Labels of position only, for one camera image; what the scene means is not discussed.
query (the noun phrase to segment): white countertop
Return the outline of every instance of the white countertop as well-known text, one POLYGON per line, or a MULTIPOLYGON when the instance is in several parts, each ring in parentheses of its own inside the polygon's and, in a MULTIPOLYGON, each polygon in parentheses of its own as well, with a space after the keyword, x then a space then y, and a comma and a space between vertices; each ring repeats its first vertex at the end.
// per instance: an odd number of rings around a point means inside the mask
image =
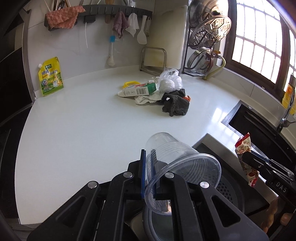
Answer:
POLYGON ((189 76, 183 77, 191 97, 185 116, 170 117, 161 105, 117 96, 124 82, 150 77, 137 66, 101 70, 64 80, 64 89, 35 101, 15 167, 21 224, 43 222, 87 182, 107 182, 126 171, 157 132, 190 146, 208 133, 234 153, 239 136, 221 120, 237 97, 189 76))

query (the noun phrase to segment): silver rivet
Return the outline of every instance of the silver rivet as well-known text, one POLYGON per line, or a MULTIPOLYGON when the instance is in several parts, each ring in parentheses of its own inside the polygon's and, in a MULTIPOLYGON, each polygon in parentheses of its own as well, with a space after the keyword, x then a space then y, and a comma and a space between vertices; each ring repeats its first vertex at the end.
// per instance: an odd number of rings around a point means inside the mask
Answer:
POLYGON ((201 186, 202 188, 208 188, 210 185, 209 185, 207 182, 201 182, 201 183, 200 183, 200 186, 201 186))
POLYGON ((165 177, 167 177, 167 178, 173 178, 175 175, 172 173, 172 172, 167 172, 166 174, 165 174, 165 177))
POLYGON ((133 176, 133 174, 132 174, 131 172, 125 172, 125 173, 123 174, 123 176, 124 176, 125 178, 130 178, 130 177, 133 176))
POLYGON ((96 183, 95 181, 91 181, 91 182, 89 182, 89 183, 87 184, 87 186, 88 186, 89 188, 96 188, 96 187, 97 187, 97 183, 96 183))

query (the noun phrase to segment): barcode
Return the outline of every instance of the barcode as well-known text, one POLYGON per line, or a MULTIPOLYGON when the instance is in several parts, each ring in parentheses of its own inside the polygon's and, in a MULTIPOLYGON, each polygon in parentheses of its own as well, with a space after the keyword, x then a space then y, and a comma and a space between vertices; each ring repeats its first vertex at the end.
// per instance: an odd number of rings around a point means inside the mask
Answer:
POLYGON ((146 95, 146 88, 137 89, 138 95, 146 95))

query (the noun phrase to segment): white spatula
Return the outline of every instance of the white spatula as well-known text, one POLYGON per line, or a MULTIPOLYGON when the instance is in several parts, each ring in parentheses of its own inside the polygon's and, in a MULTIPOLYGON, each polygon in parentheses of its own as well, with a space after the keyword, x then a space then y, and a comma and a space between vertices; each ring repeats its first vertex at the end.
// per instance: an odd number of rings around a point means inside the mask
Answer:
POLYGON ((137 36, 137 40, 138 40, 139 44, 147 44, 147 37, 146 37, 146 35, 144 33, 144 27, 145 27, 146 19, 147 19, 147 16, 143 15, 141 30, 140 30, 140 32, 138 33, 138 36, 137 36))

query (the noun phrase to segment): yellow bottle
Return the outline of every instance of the yellow bottle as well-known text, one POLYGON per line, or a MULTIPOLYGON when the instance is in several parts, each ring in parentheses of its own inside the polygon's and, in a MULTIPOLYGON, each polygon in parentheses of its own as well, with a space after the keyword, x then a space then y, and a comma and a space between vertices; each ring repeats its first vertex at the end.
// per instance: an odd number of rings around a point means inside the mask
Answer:
MULTIPOLYGON (((290 103, 291 95, 292 95, 292 86, 288 84, 287 91, 285 92, 285 95, 281 102, 286 109, 288 108, 288 105, 290 103)), ((295 112, 296 112, 296 99, 294 100, 292 109, 290 110, 290 114, 294 115, 295 112)))

